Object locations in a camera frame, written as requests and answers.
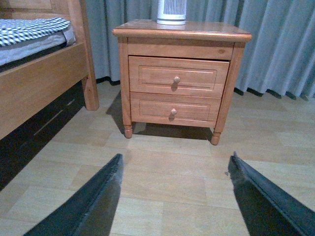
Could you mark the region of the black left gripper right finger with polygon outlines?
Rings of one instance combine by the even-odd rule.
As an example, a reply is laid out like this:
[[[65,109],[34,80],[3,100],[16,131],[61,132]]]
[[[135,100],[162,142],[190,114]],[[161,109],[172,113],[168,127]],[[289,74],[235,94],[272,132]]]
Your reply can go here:
[[[228,172],[251,236],[313,236],[315,213],[234,153]]]

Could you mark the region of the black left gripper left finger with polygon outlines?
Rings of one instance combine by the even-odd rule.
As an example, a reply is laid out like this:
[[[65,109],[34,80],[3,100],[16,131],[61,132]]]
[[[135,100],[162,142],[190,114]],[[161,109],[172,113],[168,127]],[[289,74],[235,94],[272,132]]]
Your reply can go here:
[[[108,236],[119,202],[123,156],[116,154],[28,236]]]

